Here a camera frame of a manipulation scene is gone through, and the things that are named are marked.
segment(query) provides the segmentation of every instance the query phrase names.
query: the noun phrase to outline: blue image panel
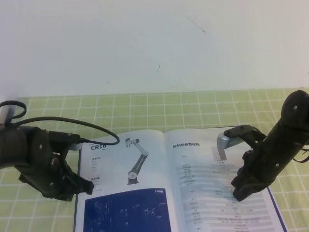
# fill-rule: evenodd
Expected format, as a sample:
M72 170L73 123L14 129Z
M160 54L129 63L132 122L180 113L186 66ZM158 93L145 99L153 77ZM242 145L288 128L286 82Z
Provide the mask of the blue image panel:
M171 232L165 189L140 189L86 200L84 232Z

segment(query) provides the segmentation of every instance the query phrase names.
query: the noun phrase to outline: open book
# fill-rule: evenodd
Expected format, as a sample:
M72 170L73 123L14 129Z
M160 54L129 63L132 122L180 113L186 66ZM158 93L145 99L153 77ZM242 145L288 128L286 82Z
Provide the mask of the open book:
M78 195L75 232L286 232L269 189L233 197L250 147L219 154L227 129L138 130L119 134L118 145L84 144L79 175L95 188Z

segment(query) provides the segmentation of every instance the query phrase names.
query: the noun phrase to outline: cutting mat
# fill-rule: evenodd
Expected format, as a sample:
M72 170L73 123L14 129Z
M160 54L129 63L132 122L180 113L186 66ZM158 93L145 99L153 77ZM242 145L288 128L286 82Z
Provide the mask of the cutting mat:
M238 124L250 124L268 133L280 118L283 101L293 91L295 89L61 96L23 101L28 106L25 118L70 117L116 133ZM86 138L104 136L100 131L69 123L38 122L33 125L52 131L77 133ZM78 154L70 152L67 161L77 172ZM1 232L73 231L74 201L68 203L43 198L30 186L21 184L18 177L19 173L14 168L0 171ZM271 189L289 231L308 232L308 165L291 162Z

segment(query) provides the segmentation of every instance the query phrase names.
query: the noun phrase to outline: black cable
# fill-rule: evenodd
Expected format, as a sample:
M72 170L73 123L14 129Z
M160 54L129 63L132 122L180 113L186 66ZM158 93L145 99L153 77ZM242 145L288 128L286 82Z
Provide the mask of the black cable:
M0 108L3 107L3 106L5 106L5 105L16 105L16 106L19 106L19 107L21 107L21 108L24 109L24 111L21 112L20 114L15 115L15 116L13 116L13 117L11 117L11 118L7 118L7 121L9 121L9 122L10 122L12 119L15 119L15 118L21 118L21 117L24 116L24 115L26 114L26 112L27 112L27 107L26 107L26 105L25 105L24 103L20 102L20 101L4 101L4 102L1 102L1 103L0 103Z
M20 102L20 101L4 101L4 102L0 103L0 107L5 106L5 105L16 105L16 106L20 106L20 107L25 109L22 113L12 117L11 119L20 118L20 117L22 117L26 114L26 111L27 111L26 105L24 103ZM54 117L54 116L33 117L33 118L21 120L19 122L8 124L2 130L0 130L0 136L2 136L4 133L6 133L10 130L17 129L21 125L24 125L24 124L27 124L27 123L30 123L30 122L37 122L37 121L61 121L61 122L75 123L75 124L78 124L78 125L91 127L91 128L97 129L99 131L103 131L103 132L111 135L112 137L114 137L117 140L116 142L113 142L113 143L102 143L102 142L97 142L97 141L92 141L92 140L81 138L80 143L94 143L94 144L99 144L99 145L116 145L120 142L119 137L115 133L113 133L110 130L105 129L103 127L100 127L100 126L97 126L97 125L94 125L94 124L91 124L91 123L88 123L88 122L75 120L75 119L70 119L70 118L65 118L65 117Z
M304 155L306 152L309 151L309 149L304 149L304 148L302 148L300 150L305 151L302 155ZM303 160L296 160L295 158L293 158L293 160L298 162L298 163L306 163L309 160L309 156L307 158L303 159Z

